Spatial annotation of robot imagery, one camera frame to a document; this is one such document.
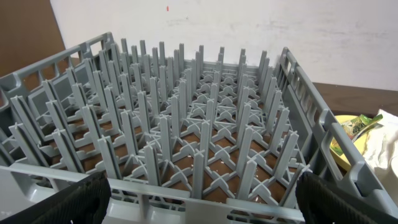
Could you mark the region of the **yellow plate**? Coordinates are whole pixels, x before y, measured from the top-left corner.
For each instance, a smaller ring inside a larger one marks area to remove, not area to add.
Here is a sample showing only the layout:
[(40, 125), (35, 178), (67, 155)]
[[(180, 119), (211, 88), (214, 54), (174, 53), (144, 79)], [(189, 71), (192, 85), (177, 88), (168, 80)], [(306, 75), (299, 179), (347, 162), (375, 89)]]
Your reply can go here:
[[(335, 116), (337, 122), (343, 124), (345, 122), (351, 121), (352, 119), (356, 119), (357, 116), (355, 115), (337, 115)], [(353, 143), (357, 150), (360, 152), (361, 155), (364, 154), (366, 150), (366, 141), (368, 138), (368, 133), (363, 133), (360, 137), (358, 137), (355, 142)], [(345, 171), (349, 171), (351, 169), (351, 164), (349, 163), (348, 159), (344, 155), (341, 149), (338, 149), (338, 143), (335, 138), (332, 139), (330, 144), (330, 152), (335, 160), (335, 162)]]

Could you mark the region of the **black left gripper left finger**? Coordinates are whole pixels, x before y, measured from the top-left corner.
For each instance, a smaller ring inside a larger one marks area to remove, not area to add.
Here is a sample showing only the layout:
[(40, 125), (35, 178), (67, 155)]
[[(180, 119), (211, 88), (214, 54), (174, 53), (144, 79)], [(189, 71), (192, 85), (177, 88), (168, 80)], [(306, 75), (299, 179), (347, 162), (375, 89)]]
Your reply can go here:
[(95, 172), (45, 200), (4, 220), (1, 224), (102, 223), (111, 199), (111, 187), (102, 172)]

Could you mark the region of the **white napkin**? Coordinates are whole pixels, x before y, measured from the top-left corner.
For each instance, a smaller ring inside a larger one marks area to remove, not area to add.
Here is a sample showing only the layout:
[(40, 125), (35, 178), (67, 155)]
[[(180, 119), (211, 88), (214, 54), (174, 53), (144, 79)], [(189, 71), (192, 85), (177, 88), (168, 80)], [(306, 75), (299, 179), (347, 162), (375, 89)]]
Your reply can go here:
[(368, 132), (365, 161), (397, 205), (397, 116), (379, 109), (380, 127)]

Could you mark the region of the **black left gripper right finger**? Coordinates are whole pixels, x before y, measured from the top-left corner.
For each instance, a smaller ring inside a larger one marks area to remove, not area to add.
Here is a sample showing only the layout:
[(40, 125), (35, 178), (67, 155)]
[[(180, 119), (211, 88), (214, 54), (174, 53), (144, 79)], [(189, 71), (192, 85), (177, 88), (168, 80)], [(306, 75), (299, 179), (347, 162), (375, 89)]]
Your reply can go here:
[(397, 218), (347, 194), (319, 176), (305, 171), (295, 195), (306, 223), (397, 223)]

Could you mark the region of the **green yellow snack wrapper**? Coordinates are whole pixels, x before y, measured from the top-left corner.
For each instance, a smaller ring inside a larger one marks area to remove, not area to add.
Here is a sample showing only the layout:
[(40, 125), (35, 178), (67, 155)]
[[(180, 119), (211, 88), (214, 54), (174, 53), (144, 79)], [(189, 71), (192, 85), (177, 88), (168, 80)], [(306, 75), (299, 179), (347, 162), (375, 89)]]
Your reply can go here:
[(349, 119), (341, 123), (342, 128), (348, 137), (355, 142), (362, 134), (365, 134), (379, 125), (379, 121), (383, 119), (382, 114), (378, 114), (373, 118), (361, 114), (355, 118)]

